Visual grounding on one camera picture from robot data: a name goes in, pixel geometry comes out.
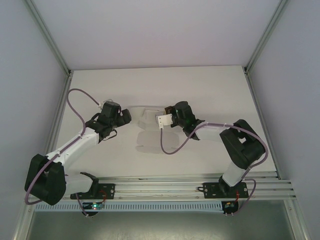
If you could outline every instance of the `white tabletop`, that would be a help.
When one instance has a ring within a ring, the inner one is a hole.
[[[246,120],[265,135],[241,66],[164,67],[74,71],[71,88],[87,91],[98,102],[113,99],[122,109],[132,106],[171,106],[188,101],[199,119],[213,123]],[[88,121],[99,108],[81,92],[71,104]],[[57,147],[81,129],[78,117],[66,106]],[[97,177],[223,173],[231,159],[222,142],[190,140],[174,155],[136,150],[137,125],[118,128],[118,136],[83,154],[67,173],[88,172]],[[186,136],[179,133],[180,143]],[[254,172],[275,171],[271,156]]]

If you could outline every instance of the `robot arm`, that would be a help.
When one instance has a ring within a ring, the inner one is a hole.
[[[106,101],[101,113],[95,114],[85,123],[85,129],[57,150],[46,156],[37,154],[31,160],[24,189],[29,187],[45,164],[55,158],[41,173],[30,193],[40,200],[55,205],[64,195],[91,192],[95,195],[98,179],[91,174],[81,172],[76,175],[65,175],[65,171],[88,149],[106,139],[115,128],[130,123],[130,112],[121,111],[118,103]]]
[[[222,127],[210,126],[210,123],[207,125],[204,120],[196,119],[187,101],[166,107],[165,113],[166,115],[158,117],[162,119],[162,123],[172,128],[180,126],[186,136],[191,139],[218,141],[220,136],[232,161],[219,179],[219,189],[224,194],[241,182],[250,165],[266,152],[260,141],[248,133],[231,127],[226,129],[223,125]],[[233,126],[257,135],[243,119],[235,122]]]

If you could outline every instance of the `gray wall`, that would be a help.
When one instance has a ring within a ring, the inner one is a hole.
[[[320,1],[292,0],[251,73],[280,171],[320,239]]]
[[[65,75],[21,0],[0,2],[0,239],[12,238],[31,158],[44,153]]]

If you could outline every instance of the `white wall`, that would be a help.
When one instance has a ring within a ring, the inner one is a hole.
[[[320,239],[320,1],[292,0],[252,81],[279,167],[292,180],[312,239]]]
[[[245,66],[279,0],[34,0],[73,69]]]
[[[31,158],[44,153],[65,75],[21,0],[0,2],[0,239],[12,238]]]

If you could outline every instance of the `black mounting plate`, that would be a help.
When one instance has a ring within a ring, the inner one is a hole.
[[[204,194],[205,199],[236,199],[237,192],[240,199],[249,197],[245,182],[239,182],[234,187],[231,187],[227,194],[220,190],[218,182],[204,182],[202,186],[196,189]]]
[[[91,192],[80,192],[78,193],[78,197],[81,200],[86,199],[95,199],[95,200],[103,200],[104,199],[104,193],[100,192],[101,190],[106,193],[106,200],[114,199],[115,197],[115,189],[116,185],[113,183],[99,183],[98,184],[98,191],[96,195],[92,195]],[[76,194],[71,194],[70,198],[72,200],[76,200]]]

